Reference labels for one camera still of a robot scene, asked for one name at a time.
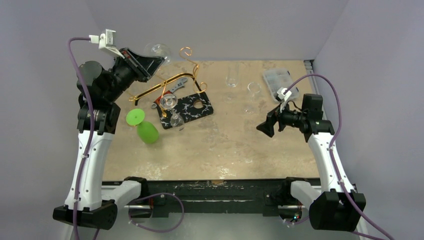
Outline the short ribbed clear goblet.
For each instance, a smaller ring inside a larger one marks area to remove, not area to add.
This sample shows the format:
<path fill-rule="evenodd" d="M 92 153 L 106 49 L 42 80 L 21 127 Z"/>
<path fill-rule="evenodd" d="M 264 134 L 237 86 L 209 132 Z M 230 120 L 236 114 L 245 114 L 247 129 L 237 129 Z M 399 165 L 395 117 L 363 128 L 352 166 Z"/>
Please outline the short ribbed clear goblet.
<path fill-rule="evenodd" d="M 148 43 L 143 50 L 146 56 L 159 56 L 164 58 L 164 65 L 168 65 L 173 56 L 173 52 L 170 47 L 163 43 Z"/>

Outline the clear tall wine glass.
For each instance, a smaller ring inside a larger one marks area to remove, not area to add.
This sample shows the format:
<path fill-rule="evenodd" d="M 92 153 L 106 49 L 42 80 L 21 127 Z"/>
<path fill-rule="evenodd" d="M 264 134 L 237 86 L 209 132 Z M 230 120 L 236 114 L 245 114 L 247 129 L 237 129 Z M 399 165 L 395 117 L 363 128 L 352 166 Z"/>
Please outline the clear tall wine glass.
<path fill-rule="evenodd" d="M 255 101 L 261 92 L 261 85 L 258 82 L 250 82 L 247 85 L 246 97 L 244 100 L 244 112 L 246 114 L 253 114 L 255 112 Z"/>

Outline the clear stemmed glass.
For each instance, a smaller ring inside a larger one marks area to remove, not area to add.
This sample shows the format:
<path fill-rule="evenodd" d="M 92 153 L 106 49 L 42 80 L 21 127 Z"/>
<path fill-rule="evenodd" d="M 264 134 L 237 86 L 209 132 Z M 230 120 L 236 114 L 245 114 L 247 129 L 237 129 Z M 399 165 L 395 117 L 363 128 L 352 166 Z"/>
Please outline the clear stemmed glass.
<path fill-rule="evenodd" d="M 172 93 L 167 93 L 164 94 L 161 99 L 159 100 L 159 105 L 161 106 L 162 109 L 170 111 L 171 116 L 170 116 L 170 125 L 173 128 L 178 129 L 179 131 L 182 131 L 184 129 L 184 119 L 183 117 L 177 113 L 175 107 L 178 104 L 178 98 L 172 94 Z"/>

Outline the clear champagne flute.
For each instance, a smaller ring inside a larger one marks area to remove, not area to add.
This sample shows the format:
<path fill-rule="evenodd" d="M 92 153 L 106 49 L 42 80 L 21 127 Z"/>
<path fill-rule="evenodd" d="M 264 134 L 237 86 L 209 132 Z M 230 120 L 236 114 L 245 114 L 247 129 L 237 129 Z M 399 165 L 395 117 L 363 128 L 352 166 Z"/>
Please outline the clear champagne flute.
<path fill-rule="evenodd" d="M 227 75 L 225 78 L 225 84 L 227 86 L 227 92 L 224 94 L 224 101 L 226 103 L 232 103 L 236 99 L 236 90 L 239 84 L 239 69 L 240 63 L 235 61 L 228 65 Z"/>

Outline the green plastic wine glass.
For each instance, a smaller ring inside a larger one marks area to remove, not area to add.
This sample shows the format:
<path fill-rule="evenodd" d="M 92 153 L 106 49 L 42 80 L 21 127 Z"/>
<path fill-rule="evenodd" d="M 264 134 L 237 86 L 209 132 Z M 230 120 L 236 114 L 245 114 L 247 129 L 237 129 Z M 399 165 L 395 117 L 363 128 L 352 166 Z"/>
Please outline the green plastic wine glass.
<path fill-rule="evenodd" d="M 138 137 L 145 144 L 153 144 L 159 138 L 159 131 L 151 122 L 146 121 L 145 117 L 142 109 L 134 108 L 127 113 L 125 120 L 129 126 L 136 127 Z"/>

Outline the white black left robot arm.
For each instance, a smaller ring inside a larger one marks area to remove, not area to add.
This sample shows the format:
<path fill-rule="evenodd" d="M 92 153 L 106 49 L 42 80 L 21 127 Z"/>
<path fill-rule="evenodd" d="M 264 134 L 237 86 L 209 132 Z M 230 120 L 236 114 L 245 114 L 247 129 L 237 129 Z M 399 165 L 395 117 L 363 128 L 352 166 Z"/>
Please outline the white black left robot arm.
<path fill-rule="evenodd" d="M 78 158 L 68 196 L 53 211 L 56 221 L 109 230 L 126 204 L 142 205 L 149 199 L 142 177 L 129 176 L 110 192 L 102 192 L 106 158 L 121 112 L 116 101 L 134 82 L 147 82 L 165 62 L 161 56 L 143 56 L 129 48 L 120 53 L 110 69 L 94 60 L 77 66 Z"/>

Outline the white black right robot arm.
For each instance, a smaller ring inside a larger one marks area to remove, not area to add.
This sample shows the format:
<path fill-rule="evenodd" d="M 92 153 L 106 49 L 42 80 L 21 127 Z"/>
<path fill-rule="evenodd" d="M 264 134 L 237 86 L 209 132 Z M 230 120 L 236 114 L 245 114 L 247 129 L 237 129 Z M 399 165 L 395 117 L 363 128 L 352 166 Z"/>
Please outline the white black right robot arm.
<path fill-rule="evenodd" d="M 269 137 L 275 134 L 274 125 L 281 132 L 285 127 L 299 129 L 311 149 L 317 165 L 321 190 L 317 191 L 305 180 L 295 180 L 281 189 L 280 196 L 288 204 L 298 200 L 308 210 L 309 221 L 315 230 L 353 232 L 366 206 L 364 194 L 357 193 L 347 178 L 338 156 L 331 121 L 323 118 L 323 97 L 305 94 L 301 110 L 291 110 L 291 93 L 275 96 L 280 105 L 271 110 L 257 130 Z"/>

